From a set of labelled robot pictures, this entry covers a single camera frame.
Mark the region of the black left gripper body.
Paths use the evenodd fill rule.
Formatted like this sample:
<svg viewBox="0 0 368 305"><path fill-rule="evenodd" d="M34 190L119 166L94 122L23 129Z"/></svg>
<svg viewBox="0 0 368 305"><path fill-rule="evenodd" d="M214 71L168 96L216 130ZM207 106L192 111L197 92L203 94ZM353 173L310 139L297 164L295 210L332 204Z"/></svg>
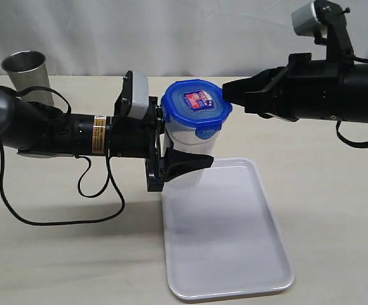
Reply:
<svg viewBox="0 0 368 305"><path fill-rule="evenodd" d="M148 159L155 155L156 119L113 116L109 136L109 156Z"/></svg>

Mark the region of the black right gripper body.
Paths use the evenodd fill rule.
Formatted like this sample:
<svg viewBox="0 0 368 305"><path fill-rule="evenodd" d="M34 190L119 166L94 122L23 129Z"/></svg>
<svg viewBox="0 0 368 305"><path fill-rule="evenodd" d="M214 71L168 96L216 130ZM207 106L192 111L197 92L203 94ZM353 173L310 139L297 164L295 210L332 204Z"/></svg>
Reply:
<svg viewBox="0 0 368 305"><path fill-rule="evenodd" d="M292 113L291 91L297 88L294 81L291 80L292 73L301 64L308 63L311 60L311 53L293 53L289 55L289 61L286 65L288 72L281 79L277 95L273 99L249 100L244 105L244 110L249 114L256 114L264 119L278 118L287 122L296 122L298 118Z"/></svg>

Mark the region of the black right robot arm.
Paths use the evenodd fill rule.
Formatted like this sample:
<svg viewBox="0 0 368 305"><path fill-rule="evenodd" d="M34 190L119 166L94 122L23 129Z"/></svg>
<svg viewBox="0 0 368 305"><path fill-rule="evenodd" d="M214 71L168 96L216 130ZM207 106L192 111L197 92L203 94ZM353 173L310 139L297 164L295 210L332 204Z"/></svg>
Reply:
<svg viewBox="0 0 368 305"><path fill-rule="evenodd" d="M146 161L147 189L160 192L166 182L185 173L212 166L209 150L193 145L180 148L172 137L172 123L191 130L202 142L221 130L234 105L248 114L288 122L300 119L368 124L368 64L358 60L312 60L308 53L293 54L285 67L224 83L221 87L200 79L172 84L162 100L167 148L154 149Z"/></svg>

